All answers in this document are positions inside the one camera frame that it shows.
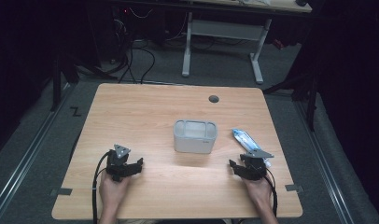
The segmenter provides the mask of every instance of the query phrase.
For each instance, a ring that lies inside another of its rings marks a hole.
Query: dark background
[[[288,79],[313,71],[315,60],[322,60],[318,91],[347,158],[379,211],[379,1],[310,3],[313,14],[340,20],[313,26],[275,20],[267,42],[303,43]],[[0,148],[50,80],[59,50],[95,66],[117,58],[110,13],[110,7],[97,5],[0,1]],[[154,15],[148,22],[131,18],[135,26],[129,28],[162,44],[163,30],[176,32],[184,14]]]

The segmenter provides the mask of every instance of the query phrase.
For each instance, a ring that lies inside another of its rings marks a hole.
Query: human hand
[[[265,178],[261,178],[260,180],[248,180],[242,178],[243,182],[246,184],[250,199],[256,207],[271,205],[272,189]]]
[[[99,193],[103,202],[103,211],[100,217],[100,224],[115,223],[117,210],[125,196],[131,177],[122,178],[121,182],[116,182],[112,176],[105,171],[102,172]]]
[[[257,213],[260,215],[263,224],[275,224],[277,218],[271,207],[272,187],[266,180],[270,180],[269,176],[265,176],[260,180],[248,180],[242,178],[246,184],[248,195],[251,201],[255,204]]]

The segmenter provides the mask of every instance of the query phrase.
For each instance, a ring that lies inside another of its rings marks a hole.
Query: metal rail
[[[3,188],[3,190],[0,193],[0,218],[6,211],[9,203],[11,202],[12,198],[14,197],[16,191],[18,190],[19,186],[21,185],[22,180],[26,177],[30,167],[32,166],[33,162],[35,161],[35,158],[38,154],[38,152],[41,149],[41,144],[43,143],[43,140],[50,129],[50,126],[52,125],[53,121],[55,120],[56,116],[58,115],[60,109],[62,108],[62,105],[64,101],[67,99],[67,97],[70,95],[70,93],[73,91],[74,86],[73,84],[69,85],[66,84],[63,88],[63,99],[59,106],[56,108],[55,111],[50,111],[49,115],[47,116],[46,120],[42,124],[41,128],[38,130],[37,134],[35,135],[35,138],[33,139],[30,146],[27,148],[26,153],[24,154],[23,158],[21,159],[21,162],[15,169],[14,173],[12,174],[11,178],[6,183],[6,186]]]
[[[318,143],[316,134],[310,131],[309,126],[306,123],[306,112],[305,112],[305,109],[303,108],[302,103],[293,102],[293,104],[297,112],[299,113],[299,115],[302,117],[303,127],[308,133],[309,139],[311,140],[311,143],[313,145],[314,156],[316,159],[317,166],[320,169],[320,173],[324,179],[327,190],[329,191],[330,197],[332,199],[332,203],[335,206],[335,209],[337,211],[339,219],[341,220],[341,223],[345,223],[345,224],[355,223],[350,214],[349,208],[347,207],[346,202],[344,201],[344,196],[341,192],[341,189],[338,186],[337,182],[335,181],[335,177],[332,174],[332,171],[329,167],[329,164],[327,163],[326,158],[324,157],[323,150],[321,148],[321,145]]]

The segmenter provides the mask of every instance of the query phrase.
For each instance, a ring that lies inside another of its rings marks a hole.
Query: plastic container
[[[173,133],[176,151],[207,154],[212,151],[218,130],[211,121],[180,119]]]

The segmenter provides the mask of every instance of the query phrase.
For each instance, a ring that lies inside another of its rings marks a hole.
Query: black cable
[[[141,47],[135,47],[136,49],[143,49],[145,47],[148,47],[148,40],[147,39],[142,39],[142,40],[135,40],[134,42],[136,43],[142,43],[142,42],[145,42],[146,44],[144,44],[143,46]]]
[[[91,187],[91,204],[92,204],[92,210],[93,210],[93,224],[97,224],[97,203],[96,203],[97,176],[100,174],[99,173],[100,164],[102,164],[102,161],[109,154],[110,154],[110,151],[107,151],[106,154],[102,157],[102,159],[99,160],[99,163],[97,164],[97,167],[96,167],[96,171],[94,172],[94,178],[93,178],[93,183],[92,183],[92,187]]]
[[[97,173],[97,176],[99,176],[99,174],[101,174],[103,172],[103,170],[105,170],[105,168],[103,168],[101,171],[99,171],[99,173]]]
[[[125,75],[126,75],[126,73],[127,73],[128,71],[130,72],[130,74],[131,74],[131,76],[132,76],[133,83],[134,83],[134,84],[136,83],[136,80],[135,80],[135,78],[134,78],[134,76],[133,76],[133,74],[132,74],[132,70],[131,70],[132,61],[133,61],[133,42],[132,42],[132,44],[131,44],[131,46],[130,46],[130,51],[131,51],[131,61],[130,61],[129,64],[128,64],[128,68],[125,70],[125,72],[122,73],[122,76],[120,76],[120,79],[119,79],[118,83],[120,83],[120,82],[123,80],[123,78],[125,77]]]
[[[117,67],[112,68],[111,70],[102,71],[102,72],[105,74],[111,75],[113,73],[118,72],[119,70],[122,70],[126,66],[127,61],[128,61],[126,57],[123,58],[122,60],[123,61],[121,61]],[[86,75],[86,76],[94,76],[95,75],[93,72],[87,72],[85,70],[80,69],[79,67],[77,67],[77,71],[83,75]]]
[[[180,37],[182,37],[182,36],[186,36],[186,35],[182,35],[181,33],[183,32],[183,29],[184,29],[184,27],[185,27],[185,25],[186,25],[186,23],[187,23],[187,18],[188,18],[188,16],[189,16],[189,13],[187,12],[187,13],[186,13],[186,17],[184,17],[183,24],[181,25],[181,29],[180,29],[180,31],[178,31],[177,35],[175,35],[174,37],[171,37],[171,38],[166,39],[165,42],[167,42],[167,41],[169,41],[169,40],[174,40],[174,39],[180,38]]]
[[[153,53],[151,53],[150,51],[146,50],[146,49],[140,49],[142,51],[145,51],[147,53],[149,53],[151,56],[152,56],[152,65],[149,67],[149,69],[141,76],[141,79],[140,79],[140,84],[143,84],[143,80],[144,80],[144,77],[146,76],[146,74],[149,72],[149,70],[151,70],[151,68],[154,66],[155,64],[155,56]]]
[[[245,44],[249,42],[249,40],[244,40],[244,39],[241,39],[235,43],[230,43],[230,42],[226,42],[226,41],[222,41],[222,40],[216,40],[216,43],[219,43],[219,44],[224,44],[224,45],[232,45],[232,46],[235,46],[235,45],[241,45],[241,44]]]
[[[269,172],[269,174],[271,174],[272,180],[274,181],[274,175],[272,174],[272,172],[268,169],[266,169],[266,170]],[[272,207],[272,210],[274,211],[274,216],[277,217],[277,193],[276,193],[276,187],[275,187],[276,183],[274,182],[272,184],[271,180],[268,179],[266,176],[264,176],[263,178],[265,178],[266,181],[268,182],[268,184],[271,186],[272,194],[274,196],[274,205]]]
[[[183,37],[186,37],[186,36],[185,36],[185,35],[182,35],[182,36],[177,37],[177,38],[175,38],[175,39],[169,39],[169,40],[166,40],[166,41],[165,41],[165,44],[167,44],[167,45],[169,45],[169,46],[172,46],[172,47],[181,47],[181,46],[184,46],[184,45],[187,44],[186,39],[184,39],[184,41],[181,41],[180,44],[172,44],[172,43],[170,43],[170,42],[172,42],[172,41],[178,41],[179,39],[181,39],[181,38],[183,38]]]
[[[214,46],[216,42],[216,39],[214,37],[212,37],[212,42],[209,46],[207,46],[206,48],[196,48],[193,44],[191,44],[191,47],[194,48],[194,49],[202,49],[202,50],[205,50],[205,49],[210,49]]]

